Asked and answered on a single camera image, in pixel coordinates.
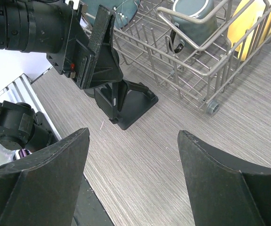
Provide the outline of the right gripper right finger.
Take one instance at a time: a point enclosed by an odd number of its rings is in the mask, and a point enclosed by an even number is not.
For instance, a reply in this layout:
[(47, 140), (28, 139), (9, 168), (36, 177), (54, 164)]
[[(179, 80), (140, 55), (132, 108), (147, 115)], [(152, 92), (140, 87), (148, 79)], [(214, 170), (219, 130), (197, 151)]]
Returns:
[(178, 148), (197, 226), (271, 226), (271, 168), (216, 148), (188, 131)]

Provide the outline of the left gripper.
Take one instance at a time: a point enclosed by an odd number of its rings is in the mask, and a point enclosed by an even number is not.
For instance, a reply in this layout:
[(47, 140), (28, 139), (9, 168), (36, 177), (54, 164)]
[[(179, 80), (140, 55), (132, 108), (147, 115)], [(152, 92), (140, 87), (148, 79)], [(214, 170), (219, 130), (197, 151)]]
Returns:
[(108, 83), (119, 82), (123, 73), (113, 47), (115, 13), (99, 5), (89, 40), (80, 25), (83, 4), (74, 9), (74, 2), (56, 2), (62, 28), (59, 52), (48, 53), (47, 60), (54, 69), (72, 79), (80, 89), (94, 89)]

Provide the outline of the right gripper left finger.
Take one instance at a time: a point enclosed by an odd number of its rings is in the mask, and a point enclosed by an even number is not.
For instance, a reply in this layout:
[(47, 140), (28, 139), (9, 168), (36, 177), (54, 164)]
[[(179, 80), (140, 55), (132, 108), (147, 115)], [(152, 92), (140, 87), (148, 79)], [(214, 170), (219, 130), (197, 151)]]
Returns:
[(71, 225), (89, 142), (82, 128), (0, 166), (0, 226)]

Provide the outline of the black folding phone stand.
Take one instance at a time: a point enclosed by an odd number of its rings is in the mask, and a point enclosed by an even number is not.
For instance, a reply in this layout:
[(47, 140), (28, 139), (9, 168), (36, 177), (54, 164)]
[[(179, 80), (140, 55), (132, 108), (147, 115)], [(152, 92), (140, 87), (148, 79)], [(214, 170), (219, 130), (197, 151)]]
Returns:
[(113, 124), (122, 130), (128, 129), (136, 120), (144, 115), (157, 102), (158, 97), (144, 84), (127, 81), (129, 91), (123, 108), (118, 113), (118, 121), (111, 121), (111, 89), (112, 84), (95, 89), (95, 101)]

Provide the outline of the black phone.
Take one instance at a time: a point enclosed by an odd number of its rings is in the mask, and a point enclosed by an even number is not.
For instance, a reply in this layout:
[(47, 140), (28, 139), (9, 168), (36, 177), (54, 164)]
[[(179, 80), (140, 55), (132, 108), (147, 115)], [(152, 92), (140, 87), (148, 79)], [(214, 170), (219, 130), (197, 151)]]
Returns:
[(118, 113), (122, 110), (125, 98), (129, 91), (127, 81), (112, 83), (111, 89), (111, 121), (118, 121)]

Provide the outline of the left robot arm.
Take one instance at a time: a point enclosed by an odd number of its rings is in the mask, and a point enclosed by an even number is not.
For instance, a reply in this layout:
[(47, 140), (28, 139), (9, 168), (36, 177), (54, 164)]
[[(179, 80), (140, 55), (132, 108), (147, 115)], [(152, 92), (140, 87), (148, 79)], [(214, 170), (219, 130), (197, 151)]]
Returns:
[(113, 47), (115, 14), (98, 7), (91, 35), (78, 9), (61, 0), (0, 0), (0, 49), (45, 53), (80, 89), (117, 88), (123, 79)]

